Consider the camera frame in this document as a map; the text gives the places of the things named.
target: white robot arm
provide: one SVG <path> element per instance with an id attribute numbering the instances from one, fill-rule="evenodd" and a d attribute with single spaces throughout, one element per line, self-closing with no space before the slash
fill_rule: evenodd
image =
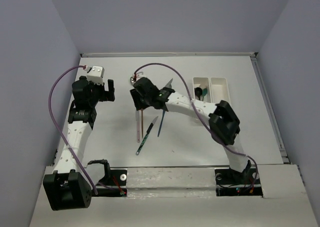
<path id="1" fill-rule="evenodd" d="M 105 91 L 103 77 L 105 70 L 101 66 L 86 67 L 86 76 L 72 84 L 74 100 L 68 115 L 67 142 L 52 174 L 43 178 L 43 187 L 53 210 L 68 210 L 87 208 L 90 205 L 92 190 L 83 177 L 79 163 L 82 162 L 89 135 L 96 120 L 96 105 L 98 102 L 114 101 L 115 89 L 113 80 L 108 79 L 108 91 Z M 103 167 L 98 180 L 110 174 L 110 166 L 106 160 L 94 160 L 88 165 Z"/>
<path id="2" fill-rule="evenodd" d="M 181 113 L 192 118 L 198 118 L 191 101 L 173 89 L 164 87 L 158 89 L 152 82 L 140 76 L 130 91 L 137 110 L 150 106 L 155 109 L 162 109 L 169 112 Z M 239 119 L 226 101 L 221 103 L 207 103 L 193 99 L 193 104 L 210 129 L 215 132 L 224 144 L 233 152 L 244 154 L 244 150 L 239 140 Z M 246 155 L 238 155 L 225 149 L 229 160 L 230 169 L 243 173 L 246 168 L 250 168 L 250 162 Z"/>

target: white table surface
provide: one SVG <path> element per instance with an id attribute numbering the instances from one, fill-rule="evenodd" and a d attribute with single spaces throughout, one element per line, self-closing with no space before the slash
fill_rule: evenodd
<path id="1" fill-rule="evenodd" d="M 99 102 L 96 106 L 96 121 L 82 161 L 85 165 L 95 159 L 107 159 L 112 167 L 229 164 L 223 148 L 211 139 L 203 126 L 188 116 L 167 112 L 160 137 L 157 137 L 162 110 L 151 107 L 143 111 L 144 131 L 155 116 L 159 119 L 140 155 L 135 155 L 139 143 L 136 141 L 135 107 L 129 77 L 138 67 L 152 62 L 174 67 L 190 89 L 193 77 L 226 78 L 232 108 L 240 119 L 240 141 L 244 151 L 258 164 L 283 163 L 250 57 L 182 56 L 81 58 L 81 65 L 103 66 L 104 81 L 114 80 L 115 87 L 115 102 Z M 159 89 L 173 78 L 172 88 L 186 94 L 181 80 L 171 70 L 149 66 L 143 71 Z M 79 69 L 76 79 L 85 74 Z"/>

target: white container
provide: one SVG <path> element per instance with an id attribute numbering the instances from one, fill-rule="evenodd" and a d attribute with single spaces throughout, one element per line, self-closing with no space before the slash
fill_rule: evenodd
<path id="1" fill-rule="evenodd" d="M 210 92 L 211 99 L 213 103 L 220 103 L 220 101 L 227 101 L 231 105 L 229 88 L 226 78 L 216 78 L 210 79 Z"/>
<path id="2" fill-rule="evenodd" d="M 207 102 L 207 103 L 212 103 L 212 97 L 211 97 L 211 90 L 210 90 L 210 81 L 209 78 L 207 77 L 193 77 L 192 79 L 192 92 L 193 92 L 193 98 L 197 100 L 196 95 L 195 95 L 195 88 L 199 86 L 206 86 L 208 92 L 204 96 L 203 100 L 200 99 L 201 101 Z"/>

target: white wall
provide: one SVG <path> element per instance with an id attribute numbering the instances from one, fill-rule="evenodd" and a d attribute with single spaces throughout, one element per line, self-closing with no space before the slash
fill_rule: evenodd
<path id="1" fill-rule="evenodd" d="M 81 53 L 256 52 L 288 0 L 52 0 Z"/>
<path id="2" fill-rule="evenodd" d="M 79 54 L 51 0 L 0 0 L 0 20 L 0 226 L 26 227 L 58 140 L 48 94 Z M 60 123 L 74 77 L 54 94 Z"/>
<path id="3" fill-rule="evenodd" d="M 320 0 L 289 0 L 258 55 L 287 150 L 320 223 Z"/>

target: cable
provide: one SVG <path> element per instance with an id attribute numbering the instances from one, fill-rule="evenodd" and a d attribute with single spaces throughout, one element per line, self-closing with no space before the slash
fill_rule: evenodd
<path id="1" fill-rule="evenodd" d="M 250 189 L 250 188 L 255 184 L 255 182 L 256 182 L 256 180 L 257 180 L 257 176 L 258 176 L 258 174 L 259 174 L 257 162 L 256 162 L 251 156 L 249 156 L 249 155 L 246 155 L 246 154 L 244 154 L 244 153 L 238 153 L 238 152 L 235 152 L 235 151 L 233 151 L 232 149 L 230 149 L 228 146 L 225 145 L 225 143 L 223 143 L 223 141 L 216 135 L 216 133 L 214 133 L 213 131 L 211 131 L 211 129 L 207 126 L 207 124 L 206 124 L 206 122 L 204 121 L 204 119 L 203 119 L 203 118 L 201 117 L 201 115 L 198 113 L 198 111 L 197 111 L 197 109 L 196 109 L 196 106 L 195 106 L 195 104 L 194 104 L 194 102 L 193 102 L 193 100 L 192 100 L 192 96 L 191 96 L 191 94 L 190 94 L 190 91 L 189 91 L 189 88 L 188 88 L 188 86 L 187 86 L 187 83 L 186 83 L 185 79 L 182 77 L 182 75 L 181 75 L 177 70 L 175 70 L 173 67 L 171 67 L 171 66 L 169 66 L 169 65 L 167 65 L 167 64 L 164 64 L 164 63 L 147 63 L 147 64 L 145 64 L 145 65 L 143 65 L 143 66 L 141 66 L 141 67 L 139 67 L 139 68 L 136 69 L 136 71 L 134 72 L 134 79 L 135 79 L 135 80 L 137 79 L 137 72 L 138 72 L 139 70 L 141 70 L 141 69 L 143 69 L 143 68 L 145 68 L 145 67 L 147 67 L 147 66 L 154 66 L 154 65 L 166 67 L 166 68 L 172 70 L 173 72 L 175 72 L 175 73 L 180 77 L 180 79 L 182 80 L 182 82 L 183 82 L 183 84 L 184 84 L 184 87 L 185 87 L 185 89 L 186 89 L 186 92 L 187 92 L 188 97 L 189 97 L 190 102 L 191 102 L 191 106 L 192 106 L 192 108 L 193 108 L 193 110 L 194 110 L 197 118 L 198 118 L 198 119 L 200 120 L 200 122 L 203 124 L 203 126 L 205 127 L 205 129 L 210 133 L 210 135 L 212 136 L 212 138 L 213 138 L 213 140 L 214 140 L 215 142 L 217 142 L 218 144 L 222 145 L 227 151 L 231 152 L 231 153 L 234 154 L 234 155 L 247 157 L 248 159 L 252 160 L 252 162 L 253 162 L 254 165 L 255 165 L 256 175 L 255 175 L 255 177 L 254 177 L 254 180 L 253 180 L 252 184 L 247 188 L 247 189 Z"/>
<path id="2" fill-rule="evenodd" d="M 252 194 L 254 192 L 255 186 L 254 184 L 252 185 L 252 189 L 250 190 L 250 194 Z"/>
<path id="3" fill-rule="evenodd" d="M 86 178 L 88 179 L 88 181 L 90 182 L 91 186 L 92 186 L 92 189 L 93 189 L 93 192 L 97 195 L 98 194 L 98 191 L 97 191 L 97 188 L 96 188 L 96 185 L 94 184 L 93 180 L 90 178 L 89 174 L 87 173 L 87 171 L 85 170 L 84 166 L 81 164 L 81 161 L 78 159 L 76 153 L 74 152 L 74 150 L 72 149 L 72 147 L 69 145 L 69 142 L 66 138 L 66 136 L 64 135 L 64 133 L 62 132 L 61 128 L 59 127 L 55 117 L 54 117 L 54 114 L 52 112 L 52 106 L 51 106 L 51 99 L 52 99 L 52 94 L 54 92 L 54 89 L 56 87 L 56 85 L 58 84 L 58 82 L 67 74 L 69 73 L 70 71 L 73 71 L 75 69 L 78 69 L 78 68 L 83 68 L 85 69 L 86 66 L 82 66 L 82 65 L 79 65 L 79 66 L 75 66 L 75 67 L 72 67 L 70 69 L 68 69 L 67 71 L 65 71 L 62 75 L 60 75 L 60 77 L 54 82 L 53 86 L 51 87 L 51 90 L 50 90 L 50 93 L 49 93 L 49 98 L 48 98 L 48 106 L 49 106 L 49 114 L 50 114 L 50 117 L 52 119 L 52 122 L 53 124 L 55 125 L 56 129 L 59 131 L 60 133 L 60 136 L 61 138 L 63 139 L 64 143 L 66 146 L 68 146 L 68 149 L 69 151 L 71 152 L 71 155 L 73 156 L 75 162 L 77 163 L 77 165 L 79 166 L 79 168 L 82 170 L 82 172 L 84 173 L 84 175 L 86 176 Z"/>
<path id="4" fill-rule="evenodd" d="M 115 191 L 116 189 L 114 188 L 111 188 L 111 187 L 108 187 L 106 186 L 105 184 L 101 183 L 101 182 L 98 182 L 99 185 L 101 185 L 102 187 L 105 187 L 106 189 L 109 189 L 109 190 L 112 190 L 112 191 Z"/>
<path id="5" fill-rule="evenodd" d="M 117 179 L 115 176 L 112 177 L 113 182 L 115 183 L 115 185 L 118 187 L 120 194 L 123 196 L 125 195 L 125 192 L 122 190 L 122 188 L 120 187 L 120 184 L 118 183 Z"/>

